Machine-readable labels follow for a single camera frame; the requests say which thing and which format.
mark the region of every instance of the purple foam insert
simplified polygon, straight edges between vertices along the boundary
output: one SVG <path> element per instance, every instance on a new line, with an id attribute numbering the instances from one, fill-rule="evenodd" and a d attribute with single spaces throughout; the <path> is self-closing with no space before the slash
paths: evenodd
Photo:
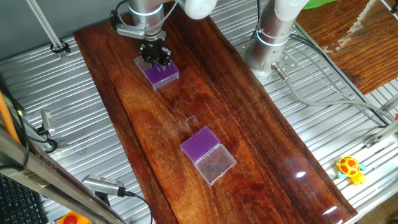
<path id="1" fill-rule="evenodd" d="M 171 77 L 172 75 L 175 75 L 176 73 L 178 73 L 178 69 L 176 68 L 174 63 L 171 62 L 171 64 L 169 66 L 167 66 L 165 68 L 165 70 L 163 69 L 163 67 L 161 65 L 157 64 L 153 68 L 145 69 L 144 73 L 145 73 L 146 77 L 148 78 L 148 80 L 153 85 L 155 85 L 156 83 L 161 82 L 161 81 L 167 79 L 168 77 Z"/>
<path id="2" fill-rule="evenodd" d="M 219 143 L 220 140 L 218 140 L 210 129 L 204 127 L 182 143 L 181 149 L 185 151 L 193 162 L 196 162 Z"/>

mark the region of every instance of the orange object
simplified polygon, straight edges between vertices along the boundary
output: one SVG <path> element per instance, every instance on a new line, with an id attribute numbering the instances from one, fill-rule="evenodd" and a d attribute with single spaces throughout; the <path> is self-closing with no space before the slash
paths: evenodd
<path id="1" fill-rule="evenodd" d="M 11 135 L 11 137 L 20 144 L 21 142 L 19 141 L 17 131 L 15 130 L 14 123 L 12 122 L 10 111 L 8 110 L 7 103 L 4 100 L 1 91 L 0 91 L 0 113 L 2 115 L 4 124 L 6 125 L 9 135 Z"/>
<path id="2" fill-rule="evenodd" d="M 93 224 L 89 219 L 74 211 L 68 212 L 56 224 Z"/>

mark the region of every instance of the toy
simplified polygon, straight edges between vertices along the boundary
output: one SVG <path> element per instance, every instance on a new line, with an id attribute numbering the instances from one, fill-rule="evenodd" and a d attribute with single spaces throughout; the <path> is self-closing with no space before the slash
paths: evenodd
<path id="1" fill-rule="evenodd" d="M 340 170 L 337 174 L 338 178 L 350 177 L 356 185 L 365 183 L 366 177 L 361 173 L 361 170 L 366 170 L 364 164 L 359 164 L 351 156 L 340 156 L 340 162 L 336 163 L 336 165 Z"/>
<path id="2" fill-rule="evenodd" d="M 93 224 L 87 218 L 77 214 L 74 211 L 68 212 L 56 224 Z"/>

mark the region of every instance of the gray cable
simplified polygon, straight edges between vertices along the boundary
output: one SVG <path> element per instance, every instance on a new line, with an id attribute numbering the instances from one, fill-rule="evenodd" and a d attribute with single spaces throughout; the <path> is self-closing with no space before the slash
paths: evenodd
<path id="1" fill-rule="evenodd" d="M 162 24 L 164 23 L 164 21 L 166 21 L 166 19 L 170 16 L 170 14 L 171 14 L 172 11 L 174 10 L 174 8 L 177 6 L 177 4 L 178 4 L 178 0 L 175 1 L 173 7 L 170 9 L 170 11 L 167 13 L 167 15 L 166 15 L 158 24 L 154 25 L 153 27 L 146 28 L 146 29 L 136 29 L 135 31 L 151 31 L 151 30 L 155 29 L 156 27 L 162 25 Z M 125 26 L 129 26 L 129 25 L 127 25 L 127 24 L 123 21 L 121 15 L 120 15 L 120 13 L 119 13 L 119 11 L 118 11 L 118 16 L 119 16 L 119 18 L 120 18 L 120 21 L 121 21 Z"/>
<path id="2" fill-rule="evenodd" d="M 381 115 L 388 118 L 391 122 L 395 122 L 395 119 L 385 111 L 381 110 L 380 108 L 370 105 L 369 103 L 356 101 L 356 100 L 339 100 L 339 101 L 329 101 L 329 102 L 312 102 L 302 98 L 293 88 L 292 84 L 290 83 L 289 79 L 285 80 L 286 85 L 290 88 L 291 92 L 300 100 L 302 103 L 310 106 L 330 106 L 330 105 L 340 105 L 340 104 L 354 104 L 359 106 L 364 106 L 367 108 L 374 109 L 375 111 L 379 112 Z"/>

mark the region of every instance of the wood grain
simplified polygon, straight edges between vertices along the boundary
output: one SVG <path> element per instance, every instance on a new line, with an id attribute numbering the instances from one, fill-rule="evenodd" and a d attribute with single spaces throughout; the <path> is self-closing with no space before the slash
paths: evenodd
<path id="1" fill-rule="evenodd" d="M 398 220 L 398 194 L 368 212 L 357 224 L 386 224 L 389 220 Z"/>
<path id="2" fill-rule="evenodd" d="M 134 64 L 139 40 L 107 22 L 75 33 L 156 223 L 338 223 L 356 214 L 210 18 L 177 8 L 164 30 L 180 78 L 157 91 Z M 205 126 L 237 160 L 213 186 L 180 149 Z"/>
<path id="3" fill-rule="evenodd" d="M 398 77 L 398 21 L 379 0 L 339 0 L 297 21 L 363 94 Z"/>

